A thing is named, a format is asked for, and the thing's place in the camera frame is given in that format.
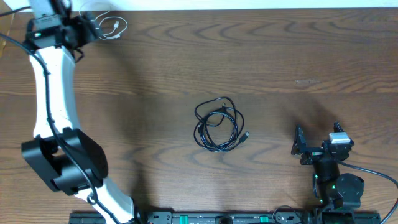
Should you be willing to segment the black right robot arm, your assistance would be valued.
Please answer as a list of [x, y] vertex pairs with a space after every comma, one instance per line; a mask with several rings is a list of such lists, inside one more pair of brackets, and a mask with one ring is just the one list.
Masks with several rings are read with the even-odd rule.
[[313, 211], [313, 223], [354, 223], [354, 210], [361, 206], [364, 180], [341, 174], [338, 164], [349, 158], [354, 141], [336, 121], [333, 132], [318, 147], [308, 147], [303, 129], [297, 125], [291, 154], [300, 155], [301, 165], [314, 168], [313, 191], [321, 207]]

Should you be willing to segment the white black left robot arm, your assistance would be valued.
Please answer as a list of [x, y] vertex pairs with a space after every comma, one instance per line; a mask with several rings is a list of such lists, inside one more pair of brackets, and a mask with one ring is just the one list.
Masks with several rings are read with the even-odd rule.
[[22, 156], [46, 186], [90, 204], [105, 223], [139, 223], [133, 199], [110, 178], [103, 148], [80, 128], [73, 76], [74, 53], [100, 36], [90, 14], [35, 16], [21, 47], [35, 74], [37, 116]]

